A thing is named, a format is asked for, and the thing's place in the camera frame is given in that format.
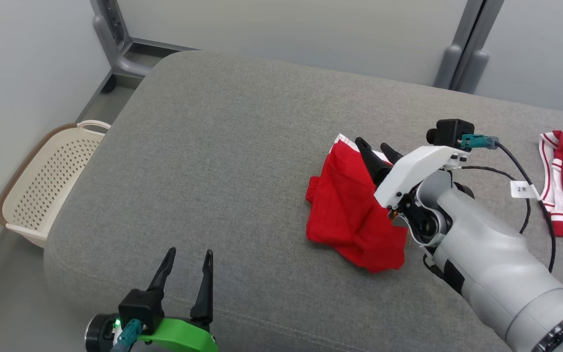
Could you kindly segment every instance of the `gray floor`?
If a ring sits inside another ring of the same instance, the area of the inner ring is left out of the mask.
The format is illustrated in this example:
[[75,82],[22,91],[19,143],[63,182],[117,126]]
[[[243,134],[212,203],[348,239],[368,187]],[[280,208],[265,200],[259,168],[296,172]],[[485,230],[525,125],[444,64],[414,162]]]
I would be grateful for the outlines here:
[[[128,56],[155,65],[169,53],[135,48]],[[114,91],[94,99],[83,120],[116,120],[140,80],[119,76],[117,82]],[[2,235],[0,352],[83,352],[83,335],[90,318],[74,314],[49,295],[41,248],[13,232]]]

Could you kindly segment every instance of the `basket handle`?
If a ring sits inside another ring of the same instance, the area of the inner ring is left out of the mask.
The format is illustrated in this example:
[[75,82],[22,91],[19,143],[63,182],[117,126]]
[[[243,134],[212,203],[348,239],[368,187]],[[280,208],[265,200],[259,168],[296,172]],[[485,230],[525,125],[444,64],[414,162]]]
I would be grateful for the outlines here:
[[78,127],[82,128],[84,126],[98,126],[98,127],[103,127],[104,129],[109,130],[110,127],[112,127],[110,124],[105,123],[103,121],[99,121],[99,120],[86,120],[86,121],[82,121],[80,123],[78,123]]

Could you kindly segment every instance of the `black cable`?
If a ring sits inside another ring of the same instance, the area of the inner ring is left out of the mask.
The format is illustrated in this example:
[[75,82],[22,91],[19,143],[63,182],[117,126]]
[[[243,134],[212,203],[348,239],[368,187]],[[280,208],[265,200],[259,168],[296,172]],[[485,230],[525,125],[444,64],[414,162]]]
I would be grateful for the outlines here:
[[[529,183],[530,186],[533,186],[534,183],[531,182],[531,178],[529,178],[527,172],[525,172],[525,169],[523,169],[523,167],[520,165],[518,160],[516,160],[514,155],[509,150],[507,150],[507,148],[503,146],[501,143],[495,142],[494,145],[496,145],[501,150],[503,150],[505,154],[507,154],[507,156],[509,156],[509,158],[512,159],[512,162],[514,162],[514,165],[516,165],[522,176],[525,178],[525,181],[527,181],[527,183]],[[553,265],[555,263],[555,252],[556,252],[555,230],[553,229],[553,223],[551,222],[551,215],[549,214],[549,212],[547,212],[547,208],[545,207],[543,201],[538,200],[538,205],[540,205],[542,216],[544,216],[544,220],[547,223],[547,227],[549,227],[549,234],[551,236],[551,259],[549,261],[549,272],[553,272]]]
[[444,274],[442,273],[442,271],[440,271],[440,269],[438,269],[437,265],[431,265],[429,266],[429,264],[427,263],[427,254],[423,254],[423,264],[425,265],[425,267],[433,272],[434,275],[436,275],[439,279],[444,280]]
[[[516,178],[514,178],[513,176],[511,176],[510,174],[508,174],[505,171],[502,170],[498,170],[498,169],[494,169],[494,167],[488,167],[488,166],[463,166],[462,167],[463,170],[486,170],[486,171],[491,171],[491,172],[496,172],[497,174],[501,174],[503,176],[506,176],[507,178],[509,178],[512,181],[516,181]],[[527,214],[525,214],[525,221],[522,222],[522,227],[520,228],[519,233],[522,235],[523,232],[525,232],[525,229],[527,229],[527,225],[529,225],[529,216],[531,215],[531,203],[529,202],[529,198],[525,198],[525,202],[527,203]]]

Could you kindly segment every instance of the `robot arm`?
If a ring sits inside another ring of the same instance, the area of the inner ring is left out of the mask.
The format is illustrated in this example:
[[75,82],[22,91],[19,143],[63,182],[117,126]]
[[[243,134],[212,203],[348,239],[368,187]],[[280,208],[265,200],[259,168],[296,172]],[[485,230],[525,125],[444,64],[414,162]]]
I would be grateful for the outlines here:
[[[469,155],[461,140],[472,124],[442,120],[437,127],[441,139],[433,141],[442,145],[420,147],[393,167],[378,167],[368,143],[358,139],[369,172],[382,175],[375,198],[406,223],[435,263],[433,272],[512,350],[563,351],[563,285],[529,253],[521,234],[453,184],[447,170]],[[388,154],[387,145],[382,149]]]

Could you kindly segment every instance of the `teal cable connector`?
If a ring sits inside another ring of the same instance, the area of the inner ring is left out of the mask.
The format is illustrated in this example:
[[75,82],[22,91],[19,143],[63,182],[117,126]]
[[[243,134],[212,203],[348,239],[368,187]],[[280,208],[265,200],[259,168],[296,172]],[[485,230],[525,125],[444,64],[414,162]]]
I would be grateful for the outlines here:
[[496,149],[496,142],[498,142],[498,137],[495,136],[486,136],[485,134],[462,134],[462,143],[460,143],[460,146],[463,148]]
[[119,335],[118,342],[112,347],[110,352],[129,352],[131,346],[143,333],[143,323],[138,319],[132,319]]

